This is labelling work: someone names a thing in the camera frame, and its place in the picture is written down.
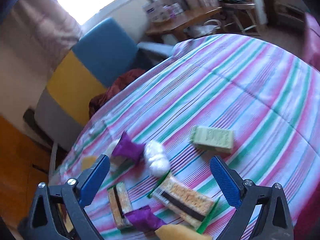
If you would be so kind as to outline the wooden side table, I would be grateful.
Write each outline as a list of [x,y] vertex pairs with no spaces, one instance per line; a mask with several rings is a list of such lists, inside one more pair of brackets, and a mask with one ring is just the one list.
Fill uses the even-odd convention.
[[181,42],[188,39],[184,33],[184,29],[204,22],[221,11],[222,7],[220,6],[186,10],[165,23],[150,25],[150,28],[145,32],[145,34],[156,42],[162,42],[163,35],[171,34],[176,38],[176,40],[178,40],[178,42]]

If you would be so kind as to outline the white plastic bag ball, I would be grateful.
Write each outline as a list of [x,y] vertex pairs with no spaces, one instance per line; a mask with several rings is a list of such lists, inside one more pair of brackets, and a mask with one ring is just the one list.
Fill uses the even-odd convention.
[[170,161],[164,146],[155,140],[146,143],[144,147],[144,161],[150,174],[160,178],[170,170]]

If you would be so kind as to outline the green medicine box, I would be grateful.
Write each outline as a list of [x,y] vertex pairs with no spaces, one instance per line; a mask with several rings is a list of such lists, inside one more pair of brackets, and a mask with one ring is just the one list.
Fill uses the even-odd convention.
[[231,154],[234,145],[234,132],[229,129],[194,126],[191,129],[189,141],[195,147],[203,150]]

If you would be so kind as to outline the yellow sponge block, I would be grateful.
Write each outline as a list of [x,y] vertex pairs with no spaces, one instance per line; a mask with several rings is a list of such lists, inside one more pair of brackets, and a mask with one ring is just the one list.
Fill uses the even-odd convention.
[[167,224],[155,231],[161,240],[212,240],[210,235],[202,235],[180,224]]

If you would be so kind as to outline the wooden wardrobe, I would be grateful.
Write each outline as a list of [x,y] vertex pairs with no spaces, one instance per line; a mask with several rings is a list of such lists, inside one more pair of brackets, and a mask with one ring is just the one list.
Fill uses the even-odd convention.
[[1,217],[17,227],[29,209],[38,183],[48,182],[50,154],[1,117]]

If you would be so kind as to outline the tricolour fabric chair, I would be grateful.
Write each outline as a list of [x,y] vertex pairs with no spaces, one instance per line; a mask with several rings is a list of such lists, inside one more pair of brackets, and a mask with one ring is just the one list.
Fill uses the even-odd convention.
[[54,70],[37,103],[34,119],[64,150],[70,150],[89,122],[89,102],[134,68],[150,70],[146,50],[113,19],[84,35]]

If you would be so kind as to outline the white purple carton box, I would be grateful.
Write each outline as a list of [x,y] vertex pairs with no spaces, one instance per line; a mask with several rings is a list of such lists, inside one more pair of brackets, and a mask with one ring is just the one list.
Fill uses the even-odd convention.
[[158,0],[144,5],[143,10],[151,23],[161,23],[170,20],[170,14]]

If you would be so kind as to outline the long cracker packet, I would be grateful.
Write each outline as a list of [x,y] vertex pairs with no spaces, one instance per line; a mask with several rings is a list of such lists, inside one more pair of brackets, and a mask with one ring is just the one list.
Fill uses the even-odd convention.
[[204,233],[212,220],[217,205],[217,201],[190,189],[170,171],[157,181],[147,197],[162,203],[200,234]]

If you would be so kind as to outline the rolled beige sock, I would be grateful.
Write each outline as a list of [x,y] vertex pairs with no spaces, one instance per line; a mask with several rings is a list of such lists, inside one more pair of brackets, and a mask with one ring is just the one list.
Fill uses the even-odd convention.
[[125,150],[126,148],[122,145],[122,143],[120,143],[120,139],[112,141],[107,147],[104,155],[109,157],[111,173],[115,173],[121,165],[127,163]]

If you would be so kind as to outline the pink patterned curtain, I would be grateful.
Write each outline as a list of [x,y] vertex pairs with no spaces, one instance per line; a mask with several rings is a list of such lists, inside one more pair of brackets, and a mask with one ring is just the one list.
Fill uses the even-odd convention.
[[79,23],[57,0],[18,0],[11,13],[44,50],[51,72],[83,37]]

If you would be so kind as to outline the purple snack packet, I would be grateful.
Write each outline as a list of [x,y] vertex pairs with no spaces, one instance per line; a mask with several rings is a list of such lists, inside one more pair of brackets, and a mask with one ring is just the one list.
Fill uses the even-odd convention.
[[125,218],[138,231],[156,231],[166,223],[153,214],[151,207],[143,206],[124,214]]
[[125,156],[127,159],[133,161],[135,164],[138,164],[143,155],[145,144],[133,142],[125,131],[120,137],[120,143],[122,143],[122,145],[126,148]]

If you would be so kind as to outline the dark red garment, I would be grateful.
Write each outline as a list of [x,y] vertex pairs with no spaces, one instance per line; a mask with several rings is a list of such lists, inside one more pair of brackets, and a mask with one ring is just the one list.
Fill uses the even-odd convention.
[[119,76],[114,83],[107,90],[93,97],[88,104],[88,114],[89,118],[91,118],[105,103],[110,101],[114,96],[119,94],[122,90],[124,90],[128,85],[130,85],[133,81],[142,76],[146,70],[141,68],[135,68],[125,72],[123,75]]

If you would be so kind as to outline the striped bed cover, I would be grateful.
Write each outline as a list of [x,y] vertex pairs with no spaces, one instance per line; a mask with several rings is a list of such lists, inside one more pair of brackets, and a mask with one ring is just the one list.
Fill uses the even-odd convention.
[[280,183],[295,225],[307,209],[319,210],[319,72],[274,44],[235,34],[177,44],[95,113],[51,182],[78,177],[82,160],[105,153],[123,132],[137,143],[156,140],[177,179],[218,201],[206,229],[217,237],[235,209],[210,172],[212,154],[189,142],[196,125],[234,133],[226,163],[258,185]]

